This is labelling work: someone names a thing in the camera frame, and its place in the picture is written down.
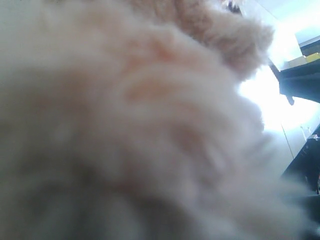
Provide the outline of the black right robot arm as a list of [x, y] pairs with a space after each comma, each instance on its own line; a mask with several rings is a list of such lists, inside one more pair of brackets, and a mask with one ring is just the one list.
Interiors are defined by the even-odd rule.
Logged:
[[320, 102], [320, 61], [295, 66], [285, 70], [278, 70], [271, 63], [269, 65], [279, 84], [279, 93], [286, 96], [289, 104], [295, 103], [294, 97]]

